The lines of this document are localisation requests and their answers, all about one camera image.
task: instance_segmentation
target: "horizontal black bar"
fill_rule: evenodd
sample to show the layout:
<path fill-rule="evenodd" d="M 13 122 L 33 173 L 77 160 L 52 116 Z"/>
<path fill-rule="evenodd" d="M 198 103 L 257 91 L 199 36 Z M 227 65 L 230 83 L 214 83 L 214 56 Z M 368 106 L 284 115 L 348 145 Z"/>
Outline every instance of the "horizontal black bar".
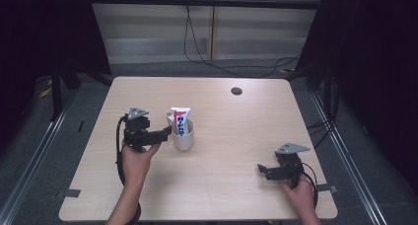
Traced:
<path fill-rule="evenodd" d="M 272 0 L 55 0 L 60 2 L 89 2 L 95 4 L 214 6 L 317 10 L 319 2 Z"/>

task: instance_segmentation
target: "gray carpet floor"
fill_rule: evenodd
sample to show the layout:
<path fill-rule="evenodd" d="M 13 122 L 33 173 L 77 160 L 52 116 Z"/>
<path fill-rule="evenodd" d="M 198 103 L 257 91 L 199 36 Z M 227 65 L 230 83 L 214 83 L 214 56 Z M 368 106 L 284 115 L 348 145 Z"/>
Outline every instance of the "gray carpet floor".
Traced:
<path fill-rule="evenodd" d="M 260 66 L 274 66 L 275 60 L 226 60 L 219 61 L 223 66 L 254 65 L 258 67 L 228 68 L 226 72 L 218 67 L 192 62 L 166 62 L 148 64 L 129 64 L 111 66 L 114 78 L 117 76 L 190 76 L 190 77 L 261 77 L 273 69 Z M 293 68 L 291 63 L 285 68 Z M 283 78 L 285 73 L 278 69 L 265 78 Z M 57 192 L 69 187 L 80 162 L 83 151 L 102 108 L 108 87 L 88 76 L 80 75 L 82 85 L 74 94 L 67 115 L 59 128 L 49 150 L 35 174 L 35 179 L 22 202 L 13 224 L 69 224 L 60 221 L 58 211 L 63 199 Z M 19 181 L 34 151 L 47 128 L 52 116 L 52 99 L 49 94 L 43 99 L 37 97 L 45 83 L 36 86 L 31 104 L 24 113 L 22 127 L 9 145 L 9 150 L 0 158 L 0 206 Z M 306 126 L 320 120 L 314 106 L 312 93 L 306 88 L 304 78 L 291 82 Z M 63 89 L 63 100 L 69 99 L 73 92 Z M 418 198 L 403 180 L 397 170 L 384 158 L 373 136 L 366 135 L 362 123 L 355 113 L 340 101 L 335 124 L 357 164 L 371 193 L 376 198 L 387 224 L 417 224 Z M 320 128 L 310 129 L 313 144 L 325 133 Z M 322 224 L 373 224 L 368 211 L 349 178 L 332 140 L 326 136 L 316 149 L 324 174 L 331 186 L 338 192 L 333 194 L 338 215 Z M 201 224 L 195 223 L 156 223 L 156 224 Z M 262 222 L 228 222 L 218 224 L 261 225 Z M 283 224 L 300 224 L 299 221 L 284 221 Z"/>

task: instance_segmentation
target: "light wood table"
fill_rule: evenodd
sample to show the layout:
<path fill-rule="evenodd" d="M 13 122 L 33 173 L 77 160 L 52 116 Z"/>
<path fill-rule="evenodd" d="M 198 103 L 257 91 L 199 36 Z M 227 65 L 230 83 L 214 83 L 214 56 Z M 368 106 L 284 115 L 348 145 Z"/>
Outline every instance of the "light wood table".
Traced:
<path fill-rule="evenodd" d="M 234 87 L 243 93 L 233 95 Z M 278 183 L 257 169 L 257 164 L 278 167 L 274 150 L 287 142 L 312 149 L 300 158 L 313 167 L 319 184 L 326 183 L 287 81 L 119 77 L 70 187 L 81 193 L 65 198 L 62 220 L 108 219 L 122 191 L 115 165 L 116 125 L 130 107 L 150 112 L 151 131 L 167 126 L 170 107 L 190 107 L 195 126 L 189 151 L 177 151 L 169 136 L 153 158 L 140 198 L 143 221 L 297 218 Z M 324 219 L 336 216 L 329 191 L 319 193 L 316 212 Z"/>

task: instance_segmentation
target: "round black hole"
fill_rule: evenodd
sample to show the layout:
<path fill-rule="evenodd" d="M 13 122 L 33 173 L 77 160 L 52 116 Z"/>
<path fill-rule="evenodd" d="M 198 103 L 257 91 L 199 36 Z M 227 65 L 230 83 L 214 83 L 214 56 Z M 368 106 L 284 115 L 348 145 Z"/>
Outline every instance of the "round black hole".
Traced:
<path fill-rule="evenodd" d="M 234 87 L 232 90 L 231 90 L 231 93 L 233 93 L 233 95 L 240 95 L 240 94 L 242 94 L 243 93 L 243 90 L 242 89 L 240 89 L 239 87 Z"/>

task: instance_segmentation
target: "black cable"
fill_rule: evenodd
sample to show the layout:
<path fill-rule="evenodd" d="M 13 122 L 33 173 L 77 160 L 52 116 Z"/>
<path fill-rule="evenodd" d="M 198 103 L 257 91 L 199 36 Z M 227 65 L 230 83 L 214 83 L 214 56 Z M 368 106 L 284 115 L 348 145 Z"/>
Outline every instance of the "black cable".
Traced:
<path fill-rule="evenodd" d="M 211 67 L 213 67 L 215 69 L 219 69 L 219 70 L 225 71 L 225 72 L 227 72 L 229 74 L 236 75 L 236 76 L 239 76 L 239 77 L 244 77 L 244 78 L 264 78 L 264 77 L 267 77 L 267 76 L 270 76 L 270 75 L 274 74 L 274 72 L 277 71 L 277 68 L 278 67 L 285 66 L 285 65 L 291 63 L 292 61 L 294 61 L 296 59 L 299 59 L 300 54 L 298 54 L 296 56 L 293 56 L 293 57 L 283 57 L 283 58 L 278 59 L 276 61 L 276 63 L 275 63 L 274 66 L 257 66 L 257 65 L 253 65 L 253 66 L 225 66 L 225 67 L 221 67 L 221 66 L 216 65 L 214 63 L 209 63 L 205 59 L 203 59 L 203 57 L 202 57 L 202 55 L 200 53 L 200 50 L 199 50 L 199 48 L 197 46 L 196 36 L 194 34 L 193 25 L 191 24 L 190 10 L 189 10 L 189 7 L 188 6 L 186 6 L 186 10 L 187 10 L 187 19 L 186 19 L 186 26 L 185 26 L 184 41 L 183 41 L 183 53 L 184 53 L 184 56 L 189 61 L 191 61 L 193 63 L 203 63 L 203 64 L 206 64 L 208 66 L 211 66 Z M 191 32 L 192 32 L 192 35 L 193 35 L 194 45 L 195 45 L 195 48 L 197 50 L 197 53 L 198 53 L 198 55 L 200 57 L 200 61 L 190 59 L 188 57 L 187 53 L 186 53 L 185 47 L 186 47 L 186 38 L 187 38 L 187 33 L 188 33 L 188 25 L 190 25 L 190 29 L 191 29 Z M 279 65 L 279 62 L 282 61 L 282 60 L 284 60 L 284 59 L 290 59 L 290 60 L 287 61 L 287 62 L 285 62 L 285 63 L 283 63 L 283 64 L 280 64 Z M 238 73 L 235 73 L 233 71 L 229 71 L 228 70 L 229 68 L 264 68 L 264 69 L 272 69 L 272 70 L 270 72 L 266 73 L 266 74 L 263 74 L 263 75 L 259 75 L 259 76 L 248 76 L 248 75 L 238 74 Z"/>
<path fill-rule="evenodd" d="M 304 172 L 304 175 L 308 178 L 308 180 L 310 180 L 311 184 L 313 185 L 313 207 L 316 208 L 316 206 L 317 206 L 317 198 L 318 198 L 316 173 L 314 172 L 314 169 L 310 165 L 308 165 L 306 163 L 302 163 L 302 164 L 305 165 L 305 166 L 307 166 L 308 168 L 310 168 L 311 171 L 313 172 L 314 180 L 311 178 L 310 175 L 308 175 L 305 172 Z"/>

